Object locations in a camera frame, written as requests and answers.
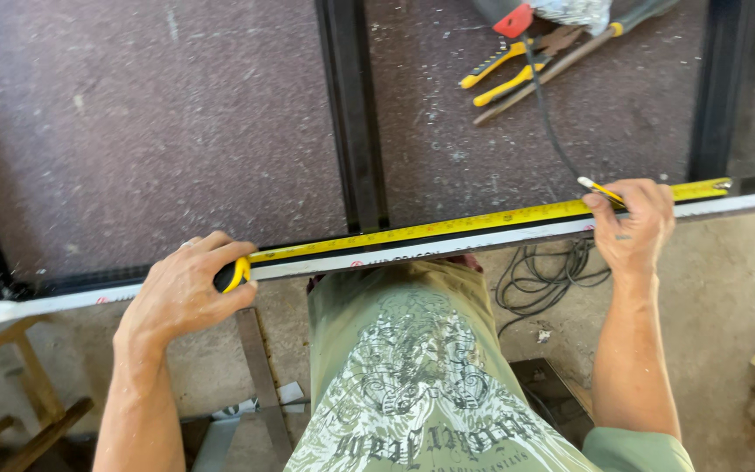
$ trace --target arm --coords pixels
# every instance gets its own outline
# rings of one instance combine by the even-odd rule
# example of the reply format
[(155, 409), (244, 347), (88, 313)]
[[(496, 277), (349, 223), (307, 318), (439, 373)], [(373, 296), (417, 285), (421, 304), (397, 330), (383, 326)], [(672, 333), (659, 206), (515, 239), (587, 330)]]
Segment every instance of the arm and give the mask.
[(680, 440), (657, 306), (657, 259), (675, 227), (672, 190), (652, 180), (606, 186), (630, 212), (617, 220), (608, 200), (583, 200), (596, 217), (596, 246), (613, 273), (613, 299), (593, 364), (596, 425), (664, 433)]
[(194, 238), (153, 265), (112, 339), (115, 365), (100, 423), (95, 472), (181, 472), (180, 420), (165, 349), (186, 333), (214, 326), (255, 297), (257, 282), (218, 293), (221, 267), (254, 252), (223, 232)]

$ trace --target red tool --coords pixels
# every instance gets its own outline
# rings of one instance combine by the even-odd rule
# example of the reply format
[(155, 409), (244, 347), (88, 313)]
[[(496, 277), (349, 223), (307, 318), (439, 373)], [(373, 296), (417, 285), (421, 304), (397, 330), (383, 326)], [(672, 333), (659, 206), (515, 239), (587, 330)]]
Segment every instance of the red tool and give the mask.
[(473, 0), (494, 31), (517, 38), (532, 24), (532, 7), (523, 0)]

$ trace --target graphic print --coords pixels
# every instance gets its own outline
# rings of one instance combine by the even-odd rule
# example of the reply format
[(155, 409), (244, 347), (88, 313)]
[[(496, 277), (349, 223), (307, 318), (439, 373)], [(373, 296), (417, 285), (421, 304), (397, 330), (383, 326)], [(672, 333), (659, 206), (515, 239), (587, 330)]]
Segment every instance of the graphic print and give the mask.
[[(386, 469), (420, 469), (422, 455), (436, 461), (442, 453), (450, 458), (444, 470), (508, 469), (529, 460), (541, 469), (593, 470), (486, 373), (476, 336), (447, 296), (410, 289), (378, 306), (377, 319), (360, 330), (330, 381), (288, 470), (360, 471), (384, 460)], [(428, 423), (434, 413), (444, 420)], [(498, 456), (481, 464), (480, 454), (495, 446)]]

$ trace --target yellow pliers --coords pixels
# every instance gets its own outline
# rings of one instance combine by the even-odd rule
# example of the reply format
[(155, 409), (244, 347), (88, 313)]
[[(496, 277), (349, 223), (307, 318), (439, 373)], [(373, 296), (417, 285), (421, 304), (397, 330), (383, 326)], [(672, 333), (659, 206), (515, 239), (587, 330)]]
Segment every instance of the yellow pliers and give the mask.
[[(573, 44), (575, 39), (581, 34), (582, 27), (579, 26), (561, 26), (558, 27), (551, 35), (545, 37), (535, 38), (529, 40), (529, 47), (532, 47), (532, 51), (538, 52), (534, 56), (534, 70), (539, 71), (550, 63), (552, 57), (558, 53), (559, 50), (564, 49)], [(468, 76), (459, 82), (462, 88), (470, 88), (477, 84), (494, 69), (497, 69), (500, 64), (506, 60), (526, 54), (527, 45), (523, 41), (512, 43), (508, 49), (501, 49), (490, 56), (477, 68), (471, 71)], [(520, 73), (512, 80), (501, 84), (477, 97), (474, 97), (474, 105), (482, 107), (488, 105), (492, 100), (497, 100), (504, 95), (509, 94), (518, 87), (520, 87), (525, 81), (532, 80), (532, 66), (527, 65)]]

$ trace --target pliers handle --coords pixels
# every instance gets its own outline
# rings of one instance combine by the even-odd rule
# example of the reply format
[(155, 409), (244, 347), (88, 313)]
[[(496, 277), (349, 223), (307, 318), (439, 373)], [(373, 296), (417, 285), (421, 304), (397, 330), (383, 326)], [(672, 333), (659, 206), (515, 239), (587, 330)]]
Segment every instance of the pliers handle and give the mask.
[[(539, 54), (534, 58), (534, 70), (537, 72), (543, 69), (552, 60), (552, 57), (546, 54)], [(523, 70), (520, 71), (518, 76), (508, 82), (501, 84), (482, 95), (474, 97), (474, 105), (477, 107), (483, 107), (488, 105), (492, 100), (497, 100), (504, 95), (511, 93), (514, 89), (521, 86), (525, 81), (532, 80), (532, 65), (526, 65)]]
[(483, 77), (488, 75), (494, 69), (497, 69), (500, 64), (509, 60), (515, 56), (526, 54), (526, 45), (523, 41), (512, 43), (508, 49), (500, 49), (494, 53), (494, 56), (489, 57), (482, 64), (478, 65), (476, 69), (472, 70), (468, 76), (459, 82), (462, 88), (471, 88), (477, 85), (477, 82), (482, 80)]

